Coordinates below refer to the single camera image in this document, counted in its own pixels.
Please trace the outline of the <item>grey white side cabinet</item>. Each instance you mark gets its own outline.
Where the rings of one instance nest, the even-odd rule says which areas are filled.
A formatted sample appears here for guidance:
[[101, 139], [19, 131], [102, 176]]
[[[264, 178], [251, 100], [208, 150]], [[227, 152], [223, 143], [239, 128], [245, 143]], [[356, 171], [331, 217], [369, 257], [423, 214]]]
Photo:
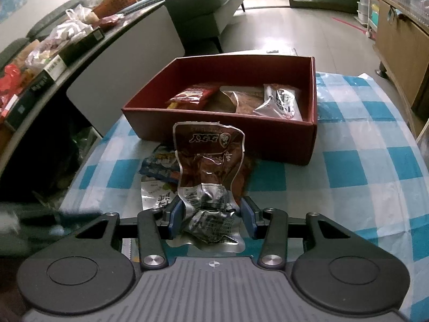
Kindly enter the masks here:
[[163, 2], [128, 14], [123, 23], [69, 67], [56, 57], [49, 70], [62, 73], [49, 87], [33, 87], [11, 106], [1, 137], [1, 167], [14, 154], [36, 117], [64, 92], [100, 136], [121, 116], [125, 103], [166, 64], [184, 54]]

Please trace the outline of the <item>red green snack packet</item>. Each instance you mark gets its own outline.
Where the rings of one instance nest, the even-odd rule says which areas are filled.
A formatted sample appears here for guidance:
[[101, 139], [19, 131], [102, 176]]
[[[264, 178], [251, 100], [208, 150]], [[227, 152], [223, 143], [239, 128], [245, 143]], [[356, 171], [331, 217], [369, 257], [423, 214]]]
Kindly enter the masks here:
[[167, 101], [168, 109], [176, 110], [202, 110], [209, 99], [217, 94], [220, 86], [216, 84], [195, 84]]

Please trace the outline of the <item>brown orange snack packet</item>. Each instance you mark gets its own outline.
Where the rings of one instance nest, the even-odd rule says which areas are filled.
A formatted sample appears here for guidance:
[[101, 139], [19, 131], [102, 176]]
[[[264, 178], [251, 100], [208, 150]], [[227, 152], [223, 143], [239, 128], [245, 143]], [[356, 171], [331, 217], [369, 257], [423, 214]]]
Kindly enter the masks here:
[[264, 102], [264, 89], [254, 86], [221, 86], [220, 91], [234, 104], [236, 114], [253, 115]]

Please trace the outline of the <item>black box on cabinet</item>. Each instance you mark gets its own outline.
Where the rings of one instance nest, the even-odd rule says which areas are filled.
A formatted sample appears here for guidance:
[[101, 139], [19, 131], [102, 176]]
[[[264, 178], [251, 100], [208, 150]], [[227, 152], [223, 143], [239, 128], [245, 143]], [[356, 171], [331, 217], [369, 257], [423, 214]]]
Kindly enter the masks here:
[[23, 91], [6, 114], [6, 125], [16, 131], [35, 104], [50, 89], [59, 77], [84, 53], [92, 49], [105, 37], [100, 28], [79, 41], [69, 44], [57, 54]]

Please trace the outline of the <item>white rolling cart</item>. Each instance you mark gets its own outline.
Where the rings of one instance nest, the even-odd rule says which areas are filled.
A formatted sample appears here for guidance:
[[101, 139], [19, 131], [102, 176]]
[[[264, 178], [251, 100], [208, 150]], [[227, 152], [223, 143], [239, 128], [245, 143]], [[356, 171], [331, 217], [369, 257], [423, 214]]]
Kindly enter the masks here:
[[377, 35], [377, 24], [380, 12], [380, 4], [378, 0], [359, 0], [357, 2], [357, 16], [355, 19], [364, 28], [364, 33], [367, 38], [376, 39]]

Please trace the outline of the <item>red cardboard box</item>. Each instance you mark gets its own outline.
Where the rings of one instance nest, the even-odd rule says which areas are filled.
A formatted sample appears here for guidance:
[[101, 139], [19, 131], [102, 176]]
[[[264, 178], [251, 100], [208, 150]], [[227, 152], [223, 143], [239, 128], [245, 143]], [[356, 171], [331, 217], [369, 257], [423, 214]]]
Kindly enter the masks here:
[[[167, 108], [170, 98], [195, 84], [294, 86], [299, 89], [302, 121], [236, 114], [234, 104], [220, 90], [202, 110]], [[145, 84], [122, 111], [143, 140], [171, 142], [177, 122], [218, 122], [243, 131], [247, 156], [305, 166], [317, 135], [316, 62], [313, 57], [240, 52], [180, 57]]]

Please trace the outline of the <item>brown vacuum meat packet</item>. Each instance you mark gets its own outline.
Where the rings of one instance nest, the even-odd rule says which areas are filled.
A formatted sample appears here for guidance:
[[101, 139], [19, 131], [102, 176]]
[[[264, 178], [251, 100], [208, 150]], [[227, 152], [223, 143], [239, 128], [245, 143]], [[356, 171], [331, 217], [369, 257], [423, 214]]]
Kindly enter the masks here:
[[240, 235], [239, 203], [245, 134], [217, 122], [184, 121], [173, 126], [173, 138], [180, 167], [177, 194], [185, 215], [169, 245], [242, 252], [245, 243]]

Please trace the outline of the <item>wooden sideboard cabinet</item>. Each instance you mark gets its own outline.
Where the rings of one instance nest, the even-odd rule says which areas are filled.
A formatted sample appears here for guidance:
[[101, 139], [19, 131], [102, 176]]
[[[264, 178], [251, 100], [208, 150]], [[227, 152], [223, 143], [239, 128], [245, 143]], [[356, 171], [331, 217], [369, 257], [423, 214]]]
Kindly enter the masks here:
[[393, 82], [412, 134], [418, 137], [428, 121], [428, 26], [397, 0], [379, 0], [374, 51], [378, 74]]

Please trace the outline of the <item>green grey sofa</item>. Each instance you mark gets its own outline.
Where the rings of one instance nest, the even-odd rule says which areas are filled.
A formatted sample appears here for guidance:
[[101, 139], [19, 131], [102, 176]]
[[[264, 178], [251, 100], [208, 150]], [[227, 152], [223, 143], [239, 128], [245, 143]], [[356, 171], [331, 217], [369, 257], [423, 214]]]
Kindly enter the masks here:
[[186, 55], [206, 54], [214, 47], [223, 52], [220, 36], [244, 0], [140, 0], [121, 13], [130, 14], [164, 2]]

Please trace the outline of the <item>blue white checkered tablecloth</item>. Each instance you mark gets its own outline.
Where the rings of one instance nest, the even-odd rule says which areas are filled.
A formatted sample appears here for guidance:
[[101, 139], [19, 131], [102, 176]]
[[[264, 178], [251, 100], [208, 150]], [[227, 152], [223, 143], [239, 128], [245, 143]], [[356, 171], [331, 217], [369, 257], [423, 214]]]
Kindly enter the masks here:
[[[318, 132], [307, 166], [257, 161], [247, 192], [292, 217], [315, 211], [399, 258], [411, 285], [401, 311], [428, 320], [428, 169], [411, 131], [367, 74], [319, 73]], [[119, 119], [76, 176], [62, 211], [133, 217], [142, 207], [139, 169], [156, 148]]]

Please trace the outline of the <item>blue cartoon snack bag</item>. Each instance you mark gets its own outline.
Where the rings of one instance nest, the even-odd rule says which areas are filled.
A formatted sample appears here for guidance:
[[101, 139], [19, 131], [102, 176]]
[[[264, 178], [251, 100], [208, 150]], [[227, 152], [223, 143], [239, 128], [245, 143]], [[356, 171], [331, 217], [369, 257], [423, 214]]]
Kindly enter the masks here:
[[163, 182], [178, 184], [180, 167], [175, 151], [159, 145], [142, 161], [139, 173]]

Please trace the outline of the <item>white boxed snack pack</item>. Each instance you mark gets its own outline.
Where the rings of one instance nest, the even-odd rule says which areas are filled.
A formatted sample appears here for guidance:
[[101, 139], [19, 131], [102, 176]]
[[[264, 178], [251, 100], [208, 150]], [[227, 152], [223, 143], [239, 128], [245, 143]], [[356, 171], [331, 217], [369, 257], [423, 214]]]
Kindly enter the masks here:
[[177, 195], [176, 190], [167, 182], [150, 177], [142, 177], [140, 194], [143, 210], [164, 208]]

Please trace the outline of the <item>silver noodle snack bag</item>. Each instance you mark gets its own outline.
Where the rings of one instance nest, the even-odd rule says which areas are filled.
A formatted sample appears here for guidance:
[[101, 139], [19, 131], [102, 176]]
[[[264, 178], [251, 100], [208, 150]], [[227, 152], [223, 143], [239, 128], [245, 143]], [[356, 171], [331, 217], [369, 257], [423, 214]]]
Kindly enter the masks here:
[[264, 101], [253, 110], [258, 116], [302, 121], [297, 95], [299, 89], [281, 84], [264, 84]]

